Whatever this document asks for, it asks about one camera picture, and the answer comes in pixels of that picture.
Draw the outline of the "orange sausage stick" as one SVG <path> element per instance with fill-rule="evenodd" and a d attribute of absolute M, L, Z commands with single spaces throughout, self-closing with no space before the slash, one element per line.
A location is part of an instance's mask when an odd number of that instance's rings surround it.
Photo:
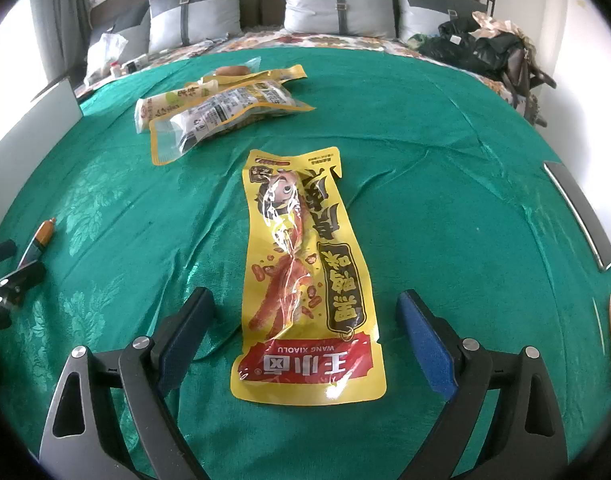
<path fill-rule="evenodd" d="M 55 228 L 55 218 L 50 218 L 40 224 L 40 226 L 34 233 L 32 240 L 28 243 L 28 247 L 25 248 L 25 251 L 18 263 L 18 268 L 22 268 L 22 266 L 27 266 L 31 262 L 40 260 L 40 258 L 42 258 L 42 255 L 45 252 L 51 240 L 51 237 L 55 233 Z"/>

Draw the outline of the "white yellow snack pack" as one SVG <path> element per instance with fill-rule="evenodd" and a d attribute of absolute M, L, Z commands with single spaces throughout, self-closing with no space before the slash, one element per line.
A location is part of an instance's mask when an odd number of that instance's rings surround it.
<path fill-rule="evenodd" d="M 218 92 L 224 91 L 236 84 L 243 82 L 272 79 L 284 84 L 292 80 L 307 78 L 304 68 L 300 64 L 287 68 L 273 68 L 273 70 L 258 70 L 247 76 L 214 77 L 210 73 L 202 76 L 197 81 L 187 82 L 183 88 L 165 91 L 139 99 L 134 110 L 135 130 L 137 133 L 145 133 L 149 130 L 150 122 L 160 118 L 174 110 L 180 110 L 183 105 L 203 101 Z"/>

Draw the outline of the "long yellow snack packet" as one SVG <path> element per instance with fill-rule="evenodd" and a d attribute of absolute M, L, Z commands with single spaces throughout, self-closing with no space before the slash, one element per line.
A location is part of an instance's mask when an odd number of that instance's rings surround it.
<path fill-rule="evenodd" d="M 239 400 L 324 406 L 387 391 L 371 276 L 341 176 L 337 148 L 248 156 L 242 347 L 230 372 Z"/>

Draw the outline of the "silver yellow snack pouch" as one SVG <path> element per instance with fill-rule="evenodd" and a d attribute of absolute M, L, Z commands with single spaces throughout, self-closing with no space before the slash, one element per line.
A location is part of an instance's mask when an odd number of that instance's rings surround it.
<path fill-rule="evenodd" d="M 275 80 L 252 80 L 187 104 L 150 122 L 150 154 L 154 166 L 175 162 L 204 140 L 264 117 L 311 112 Z"/>

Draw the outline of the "white plastic bag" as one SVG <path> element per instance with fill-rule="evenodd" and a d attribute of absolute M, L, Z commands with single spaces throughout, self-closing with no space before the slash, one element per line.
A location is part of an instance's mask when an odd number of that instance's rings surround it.
<path fill-rule="evenodd" d="M 84 82 L 91 86 L 109 76 L 110 65 L 118 62 L 128 44 L 128 40 L 120 34 L 103 32 L 100 39 L 92 44 L 87 52 L 87 70 Z"/>

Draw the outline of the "grey curtain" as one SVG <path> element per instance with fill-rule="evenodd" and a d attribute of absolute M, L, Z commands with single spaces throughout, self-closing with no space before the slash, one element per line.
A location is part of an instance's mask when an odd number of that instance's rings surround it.
<path fill-rule="evenodd" d="M 49 82 L 81 81 L 89 37 L 89 0 L 30 0 L 40 58 Z"/>

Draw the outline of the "grey pillow far left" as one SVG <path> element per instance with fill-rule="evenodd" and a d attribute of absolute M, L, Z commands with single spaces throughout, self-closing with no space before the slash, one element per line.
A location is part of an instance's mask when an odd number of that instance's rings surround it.
<path fill-rule="evenodd" d="M 147 54 L 150 32 L 149 1 L 145 0 L 135 4 L 135 6 L 131 6 L 123 13 L 112 18 L 108 23 L 94 28 L 92 35 L 90 35 L 89 47 L 96 44 L 105 32 L 107 34 L 119 34 L 127 40 L 127 44 L 118 58 L 119 63 L 125 63 Z"/>

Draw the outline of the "grey pillow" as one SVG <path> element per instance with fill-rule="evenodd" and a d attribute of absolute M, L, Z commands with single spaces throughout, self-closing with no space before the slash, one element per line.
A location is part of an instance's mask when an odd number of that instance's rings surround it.
<path fill-rule="evenodd" d="M 125 63 L 147 54 L 150 32 L 149 1 L 145 0 L 135 4 L 135 6 L 131 6 L 123 13 L 112 18 L 108 23 L 94 28 L 92 35 L 90 35 L 89 47 L 96 44 L 105 32 L 107 34 L 119 34 L 127 40 L 127 44 L 118 58 L 119 63 Z"/>
<path fill-rule="evenodd" d="M 333 34 L 392 39 L 393 0 L 284 0 L 284 29 L 292 34 Z"/>
<path fill-rule="evenodd" d="M 150 54 L 241 32 L 240 0 L 149 0 Z"/>
<path fill-rule="evenodd" d="M 398 0 L 398 5 L 398 38 L 404 42 L 417 35 L 437 36 L 439 26 L 451 18 L 487 10 L 477 0 Z"/>

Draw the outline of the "green velvet blanket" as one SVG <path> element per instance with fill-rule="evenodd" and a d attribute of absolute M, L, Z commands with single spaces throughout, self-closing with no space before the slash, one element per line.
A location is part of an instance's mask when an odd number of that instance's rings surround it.
<path fill-rule="evenodd" d="M 0 332 L 0 410 L 32 450 L 72 350 L 150 335 L 197 287 L 208 333 L 168 407 L 214 479 L 394 479 L 449 384 L 398 315 L 412 289 L 485 350 L 532 346 L 576 453 L 611 415 L 611 271 L 545 172 L 555 152 L 473 76 L 391 54 L 270 49 L 304 76 L 173 112 L 138 104 L 244 52 L 97 91 L 0 226 L 56 224 Z"/>

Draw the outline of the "clear wrapped brown bun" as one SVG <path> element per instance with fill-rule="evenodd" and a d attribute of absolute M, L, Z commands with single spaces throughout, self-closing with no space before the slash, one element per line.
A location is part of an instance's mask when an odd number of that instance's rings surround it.
<path fill-rule="evenodd" d="M 258 68 L 261 64 L 261 58 L 257 56 L 256 58 L 250 58 L 247 62 L 244 62 L 240 65 L 227 65 L 220 66 L 215 70 L 212 70 L 210 76 L 214 77 L 234 77 L 234 76 L 247 76 L 252 73 L 258 71 Z"/>

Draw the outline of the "grey pillow centre left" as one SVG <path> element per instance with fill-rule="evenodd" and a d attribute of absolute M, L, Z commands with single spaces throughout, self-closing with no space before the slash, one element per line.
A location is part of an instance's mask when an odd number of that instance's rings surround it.
<path fill-rule="evenodd" d="M 241 32 L 240 0 L 149 0 L 150 54 Z"/>

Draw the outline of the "black bag pile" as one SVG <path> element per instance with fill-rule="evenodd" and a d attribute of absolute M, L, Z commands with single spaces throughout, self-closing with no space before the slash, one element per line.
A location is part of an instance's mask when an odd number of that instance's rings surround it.
<path fill-rule="evenodd" d="M 511 105 L 523 109 L 531 125 L 545 128 L 533 90 L 556 81 L 537 64 L 537 48 L 529 36 L 511 21 L 497 21 L 482 11 L 450 18 L 435 36 L 419 41 L 418 52 L 432 60 L 467 70 L 503 84 Z"/>

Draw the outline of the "grey pillow centre right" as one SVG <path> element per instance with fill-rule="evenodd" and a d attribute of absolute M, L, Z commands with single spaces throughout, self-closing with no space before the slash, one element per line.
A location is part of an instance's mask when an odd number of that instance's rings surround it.
<path fill-rule="evenodd" d="M 292 34 L 333 34 L 392 39 L 393 0 L 284 0 L 284 29 Z"/>

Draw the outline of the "grey pillow far right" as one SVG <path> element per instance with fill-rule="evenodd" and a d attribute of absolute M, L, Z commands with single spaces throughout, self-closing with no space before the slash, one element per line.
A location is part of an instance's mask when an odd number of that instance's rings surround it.
<path fill-rule="evenodd" d="M 404 42 L 417 35 L 437 36 L 439 26 L 451 18 L 487 10 L 477 0 L 398 0 L 398 5 L 398 38 Z"/>

